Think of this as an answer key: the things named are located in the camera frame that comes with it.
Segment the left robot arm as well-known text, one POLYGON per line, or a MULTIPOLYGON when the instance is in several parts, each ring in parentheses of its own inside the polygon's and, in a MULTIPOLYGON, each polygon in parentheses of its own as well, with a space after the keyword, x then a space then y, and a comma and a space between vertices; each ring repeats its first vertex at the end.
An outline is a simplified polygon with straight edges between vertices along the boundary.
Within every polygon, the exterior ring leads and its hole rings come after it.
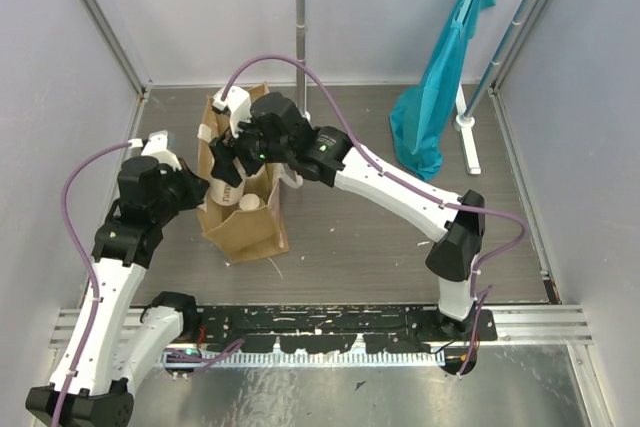
POLYGON ((172 342, 200 331, 194 297, 164 291, 148 305, 125 346, 119 344, 133 296, 164 227, 197 208, 209 187, 169 153, 126 160, 119 197, 95 235, 90 286, 66 351, 49 383, 30 389, 25 407, 47 426, 125 426, 136 391, 172 342))

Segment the brown jute canvas bag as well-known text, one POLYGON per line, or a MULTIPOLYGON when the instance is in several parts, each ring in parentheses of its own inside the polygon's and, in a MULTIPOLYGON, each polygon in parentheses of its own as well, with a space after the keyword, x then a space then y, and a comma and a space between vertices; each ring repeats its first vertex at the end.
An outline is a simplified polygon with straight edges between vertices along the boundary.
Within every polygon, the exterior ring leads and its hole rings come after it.
POLYGON ((232 263, 286 253, 289 242, 280 209, 280 190, 283 184, 297 189, 302 179, 289 176, 278 164, 263 166, 237 188, 214 179, 209 142, 226 130, 229 120, 215 112, 213 104, 214 97, 209 95, 197 133, 197 175, 210 182, 205 201, 197 211, 202 235, 219 247, 232 263))

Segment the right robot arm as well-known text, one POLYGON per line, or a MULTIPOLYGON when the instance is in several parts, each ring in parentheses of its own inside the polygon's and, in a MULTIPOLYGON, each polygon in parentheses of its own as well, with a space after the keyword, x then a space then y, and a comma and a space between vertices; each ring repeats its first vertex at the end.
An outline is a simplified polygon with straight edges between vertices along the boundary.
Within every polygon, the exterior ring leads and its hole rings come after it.
POLYGON ((212 155, 210 197, 238 202, 248 179, 269 164, 294 172, 294 185, 319 182, 368 199, 403 218, 433 243, 425 264, 439 280, 438 326, 459 341, 474 328, 472 267, 482 246, 481 195, 433 188, 375 156, 342 130, 314 127, 279 92, 253 99, 242 88, 217 92, 214 113, 227 124, 208 143, 212 155))

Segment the white tube bottle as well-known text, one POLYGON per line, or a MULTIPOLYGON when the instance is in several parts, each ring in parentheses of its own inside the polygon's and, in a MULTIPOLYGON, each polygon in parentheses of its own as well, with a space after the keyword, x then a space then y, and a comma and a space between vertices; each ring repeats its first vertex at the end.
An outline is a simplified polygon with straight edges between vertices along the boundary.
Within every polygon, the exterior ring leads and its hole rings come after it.
POLYGON ((242 167, 238 168, 241 182, 234 187, 223 180, 212 178, 209 188, 209 198, 216 204, 223 207, 234 206, 239 203, 244 195, 246 185, 246 174, 242 167))

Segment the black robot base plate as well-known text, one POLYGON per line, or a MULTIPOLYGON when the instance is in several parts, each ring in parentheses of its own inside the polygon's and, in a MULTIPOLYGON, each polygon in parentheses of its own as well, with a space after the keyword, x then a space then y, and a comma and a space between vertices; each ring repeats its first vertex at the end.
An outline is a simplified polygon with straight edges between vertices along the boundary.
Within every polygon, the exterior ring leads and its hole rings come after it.
POLYGON ((495 341, 490 310, 471 309, 452 320, 430 305, 218 305, 201 309, 211 349, 243 341, 244 353, 347 353, 364 343, 367 354, 427 353, 437 343, 495 341))

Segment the cream white bottle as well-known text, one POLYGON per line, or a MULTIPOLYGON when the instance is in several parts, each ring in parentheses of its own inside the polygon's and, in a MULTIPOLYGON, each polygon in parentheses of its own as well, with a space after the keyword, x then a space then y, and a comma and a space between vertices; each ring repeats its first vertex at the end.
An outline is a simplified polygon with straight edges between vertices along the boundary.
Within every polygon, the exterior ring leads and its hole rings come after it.
POLYGON ((248 193, 242 196, 238 202, 238 208, 243 212, 255 211, 264 206, 263 199, 257 194, 248 193))

